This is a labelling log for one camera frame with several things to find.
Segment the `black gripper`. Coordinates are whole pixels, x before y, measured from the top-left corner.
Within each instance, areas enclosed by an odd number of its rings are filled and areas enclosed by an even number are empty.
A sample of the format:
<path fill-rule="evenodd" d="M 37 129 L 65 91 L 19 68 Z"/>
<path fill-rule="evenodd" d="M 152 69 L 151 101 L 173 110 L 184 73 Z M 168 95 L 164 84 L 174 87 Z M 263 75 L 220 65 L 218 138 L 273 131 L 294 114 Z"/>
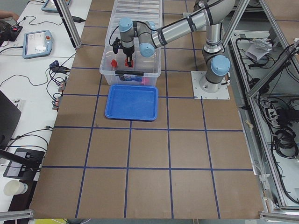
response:
<path fill-rule="evenodd" d="M 133 53 L 135 52 L 134 45 L 131 47 L 125 47 L 122 45 L 121 40 L 119 38 L 116 38 L 115 41 L 112 44 L 113 52 L 115 54 L 118 54 L 118 50 L 122 49 L 123 53 L 126 55 L 126 66 L 129 68 L 133 68 Z"/>

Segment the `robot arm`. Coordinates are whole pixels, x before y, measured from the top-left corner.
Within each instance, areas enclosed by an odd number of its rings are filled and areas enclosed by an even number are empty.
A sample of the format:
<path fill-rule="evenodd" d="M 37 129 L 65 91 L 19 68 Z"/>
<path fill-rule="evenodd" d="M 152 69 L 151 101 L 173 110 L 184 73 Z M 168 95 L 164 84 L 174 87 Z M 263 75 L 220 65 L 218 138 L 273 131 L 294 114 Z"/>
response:
<path fill-rule="evenodd" d="M 121 49 L 125 64 L 114 67 L 105 75 L 109 84 L 129 83 L 155 85 L 161 74 L 160 48 L 202 27 L 207 28 L 205 51 L 221 51 L 221 24 L 234 6 L 233 0 L 198 0 L 194 12 L 164 27 L 157 28 L 152 21 L 136 21 L 122 17 L 115 28 L 119 32 L 110 44 L 114 54 Z"/>

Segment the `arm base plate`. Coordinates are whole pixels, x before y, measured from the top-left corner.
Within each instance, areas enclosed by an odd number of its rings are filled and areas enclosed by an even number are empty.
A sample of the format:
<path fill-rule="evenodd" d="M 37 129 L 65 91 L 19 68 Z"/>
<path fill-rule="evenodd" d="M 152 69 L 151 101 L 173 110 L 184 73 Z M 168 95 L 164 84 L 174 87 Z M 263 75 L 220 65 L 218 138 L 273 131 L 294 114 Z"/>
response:
<path fill-rule="evenodd" d="M 218 84 L 208 82 L 206 71 L 191 71 L 193 97 L 195 99 L 230 100 L 228 86 L 230 73 Z"/>

